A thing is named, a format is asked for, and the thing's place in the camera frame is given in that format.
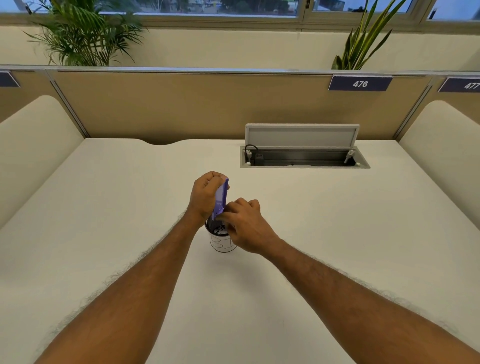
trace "purple object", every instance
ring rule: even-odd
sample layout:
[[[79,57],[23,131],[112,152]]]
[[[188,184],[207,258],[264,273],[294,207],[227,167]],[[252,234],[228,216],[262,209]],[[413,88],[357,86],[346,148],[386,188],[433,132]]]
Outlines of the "purple object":
[[[225,183],[221,185],[215,192],[215,207],[212,212],[212,220],[215,220],[217,215],[223,212],[225,205],[227,204],[227,190],[228,190],[228,178]]]

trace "person's left arm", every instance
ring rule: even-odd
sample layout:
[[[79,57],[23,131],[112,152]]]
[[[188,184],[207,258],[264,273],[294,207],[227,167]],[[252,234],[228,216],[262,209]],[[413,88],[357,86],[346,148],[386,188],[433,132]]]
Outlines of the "person's left arm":
[[[168,235],[70,322],[36,364],[145,363],[192,239],[225,180],[217,172],[197,179],[185,214]]]

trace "number sign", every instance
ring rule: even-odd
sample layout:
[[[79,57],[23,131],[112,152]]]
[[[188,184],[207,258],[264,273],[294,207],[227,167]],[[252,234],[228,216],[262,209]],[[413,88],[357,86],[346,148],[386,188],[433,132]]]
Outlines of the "number sign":
[[[10,72],[0,72],[0,87],[20,87]]]
[[[343,76],[334,74],[330,91],[386,91],[393,76]]]
[[[480,78],[448,77],[438,92],[480,92]]]

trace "white tabletop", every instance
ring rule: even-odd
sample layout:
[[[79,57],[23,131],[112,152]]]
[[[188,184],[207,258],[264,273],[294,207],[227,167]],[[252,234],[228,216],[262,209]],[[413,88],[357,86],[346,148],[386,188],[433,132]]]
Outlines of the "white tabletop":
[[[299,249],[393,292],[480,349],[480,231],[395,141],[357,141],[371,169],[241,169],[242,141],[86,139],[0,230],[0,352],[48,333],[158,240],[193,181],[230,178]],[[200,229],[148,363],[352,363],[271,265]]]

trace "hand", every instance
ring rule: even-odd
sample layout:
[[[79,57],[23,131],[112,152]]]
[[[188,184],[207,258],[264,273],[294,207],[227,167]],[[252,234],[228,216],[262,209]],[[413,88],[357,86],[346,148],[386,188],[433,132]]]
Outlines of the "hand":
[[[257,200],[247,202],[239,198],[230,202],[216,219],[226,222],[232,241],[250,253],[263,254],[269,246],[280,240],[260,214]]]
[[[227,177],[218,172],[208,172],[193,183],[190,202],[185,215],[192,217],[200,226],[205,223],[215,207],[215,192]]]

